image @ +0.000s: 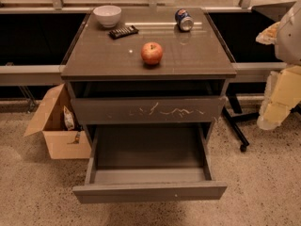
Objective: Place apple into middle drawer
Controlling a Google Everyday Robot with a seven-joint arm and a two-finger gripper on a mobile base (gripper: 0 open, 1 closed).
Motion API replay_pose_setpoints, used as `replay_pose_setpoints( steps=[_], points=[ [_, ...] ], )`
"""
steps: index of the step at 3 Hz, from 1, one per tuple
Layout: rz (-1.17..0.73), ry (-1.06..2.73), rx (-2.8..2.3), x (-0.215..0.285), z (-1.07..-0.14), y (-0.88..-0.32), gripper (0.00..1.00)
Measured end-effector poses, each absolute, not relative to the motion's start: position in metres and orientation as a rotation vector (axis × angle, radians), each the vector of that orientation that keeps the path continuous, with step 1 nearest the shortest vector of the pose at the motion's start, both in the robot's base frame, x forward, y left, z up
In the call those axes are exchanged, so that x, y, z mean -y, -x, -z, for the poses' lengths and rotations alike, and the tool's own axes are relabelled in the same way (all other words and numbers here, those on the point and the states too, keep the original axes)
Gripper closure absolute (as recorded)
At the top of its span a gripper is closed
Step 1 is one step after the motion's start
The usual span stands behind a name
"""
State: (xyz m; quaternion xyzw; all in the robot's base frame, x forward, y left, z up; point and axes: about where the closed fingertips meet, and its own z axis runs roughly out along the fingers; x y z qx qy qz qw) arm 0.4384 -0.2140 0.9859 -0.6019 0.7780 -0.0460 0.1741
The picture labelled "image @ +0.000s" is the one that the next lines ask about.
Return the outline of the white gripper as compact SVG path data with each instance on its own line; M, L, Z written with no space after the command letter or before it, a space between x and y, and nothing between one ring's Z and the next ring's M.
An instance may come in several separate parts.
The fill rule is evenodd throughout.
M260 32L256 42L276 44L278 59L288 64L301 65L301 1L294 3L280 23L276 22ZM301 67L290 66L279 73L271 71L266 81L257 125L262 130L276 129L300 102Z

